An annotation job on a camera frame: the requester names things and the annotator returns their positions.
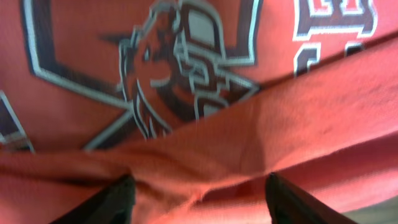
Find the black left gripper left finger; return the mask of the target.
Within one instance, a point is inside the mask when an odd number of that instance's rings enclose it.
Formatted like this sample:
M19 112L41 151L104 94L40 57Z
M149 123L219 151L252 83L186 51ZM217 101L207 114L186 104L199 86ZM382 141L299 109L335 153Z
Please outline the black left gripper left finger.
M51 224L130 224L135 203L135 180L124 175Z

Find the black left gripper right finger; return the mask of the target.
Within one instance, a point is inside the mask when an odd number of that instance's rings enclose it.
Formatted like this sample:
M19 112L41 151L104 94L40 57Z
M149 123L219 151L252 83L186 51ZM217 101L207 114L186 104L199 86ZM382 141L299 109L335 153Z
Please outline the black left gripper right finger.
M273 172L265 183L272 224L357 224Z

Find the red soccer t-shirt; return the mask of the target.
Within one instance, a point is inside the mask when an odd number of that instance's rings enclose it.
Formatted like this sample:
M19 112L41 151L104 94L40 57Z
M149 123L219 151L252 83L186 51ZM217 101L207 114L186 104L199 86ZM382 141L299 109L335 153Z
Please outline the red soccer t-shirt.
M1 222L269 223L272 172L397 196L396 1L1 2Z

